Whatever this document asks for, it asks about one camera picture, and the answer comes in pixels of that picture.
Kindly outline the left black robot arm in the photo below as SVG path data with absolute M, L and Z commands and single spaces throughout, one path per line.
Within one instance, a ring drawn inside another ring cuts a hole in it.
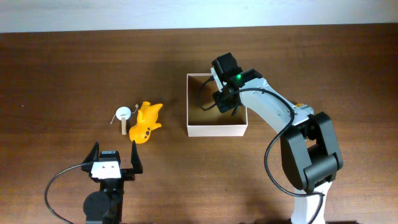
M 83 161 L 81 169 L 99 183 L 99 190 L 89 194 L 83 203 L 86 223 L 121 223 L 124 183 L 134 181 L 136 174 L 143 173 L 135 141 L 131 149 L 132 167 L 122 169 L 120 164 L 119 152 L 101 152 L 98 142 Z

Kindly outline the yellow grey toy truck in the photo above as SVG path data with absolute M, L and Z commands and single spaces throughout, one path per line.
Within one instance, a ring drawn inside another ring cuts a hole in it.
M 296 104 L 295 107 L 301 108 L 302 110 L 304 110 L 305 108 L 311 108 L 311 106 L 303 104 L 303 103 Z

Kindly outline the orange squishy toy animal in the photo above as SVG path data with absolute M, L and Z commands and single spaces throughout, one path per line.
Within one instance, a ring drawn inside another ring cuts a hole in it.
M 162 103 L 150 104 L 144 101 L 137 112 L 137 122 L 129 130 L 129 138 L 136 144 L 144 144 L 151 136 L 151 132 L 161 128 L 162 125 L 157 122 L 159 111 L 163 107 Z

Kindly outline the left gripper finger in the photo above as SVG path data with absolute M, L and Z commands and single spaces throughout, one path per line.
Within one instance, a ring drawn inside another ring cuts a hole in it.
M 140 157 L 139 157 L 138 151 L 137 151 L 137 144 L 135 141 L 132 142 L 131 164 L 132 164 L 132 168 L 134 170 L 142 170 L 143 169 L 142 162 L 140 160 Z
M 83 163 L 86 164 L 91 162 L 98 162 L 98 159 L 99 159 L 99 143 L 95 142 L 92 150 L 86 156 Z

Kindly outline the white cardboard box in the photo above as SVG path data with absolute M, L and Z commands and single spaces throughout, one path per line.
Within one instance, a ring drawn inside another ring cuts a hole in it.
M 190 137 L 243 136 L 248 127 L 248 111 L 240 106 L 235 115 L 229 110 L 220 113 L 217 107 L 203 111 L 197 103 L 201 85 L 210 77 L 209 73 L 188 73 L 186 84 L 187 133 Z

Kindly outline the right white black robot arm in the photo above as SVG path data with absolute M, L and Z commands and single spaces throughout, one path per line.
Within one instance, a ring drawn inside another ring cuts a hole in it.
M 296 105 L 275 91 L 255 69 L 244 71 L 231 53 L 212 62 L 212 80 L 218 91 L 212 97 L 221 113 L 240 106 L 258 114 L 277 134 L 264 153 L 264 168 L 271 182 L 295 198 L 291 223 L 324 223 L 326 195 L 343 167 L 343 158 L 331 118 Z M 282 169 L 293 191 L 272 176 L 268 158 L 280 142 Z

